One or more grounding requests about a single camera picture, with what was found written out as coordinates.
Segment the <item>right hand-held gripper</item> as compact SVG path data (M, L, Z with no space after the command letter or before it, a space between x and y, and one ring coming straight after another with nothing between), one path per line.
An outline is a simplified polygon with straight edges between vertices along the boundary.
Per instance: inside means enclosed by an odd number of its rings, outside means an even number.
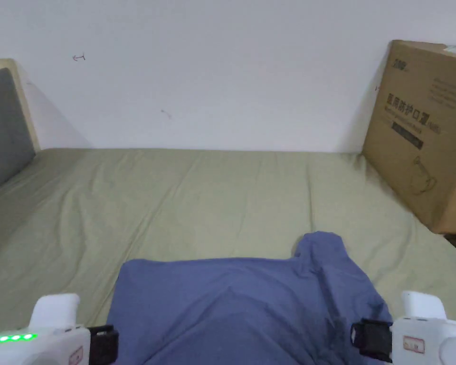
M393 323L362 319L351 344L363 356L391 365L456 365L456 321L431 294L404 291L405 315Z

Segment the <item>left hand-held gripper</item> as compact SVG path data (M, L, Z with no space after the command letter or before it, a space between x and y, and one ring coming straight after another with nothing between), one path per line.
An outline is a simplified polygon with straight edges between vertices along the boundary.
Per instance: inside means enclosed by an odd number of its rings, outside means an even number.
M0 333L0 365L111 365L119 332L112 325L76 322L78 294L41 297L27 327Z

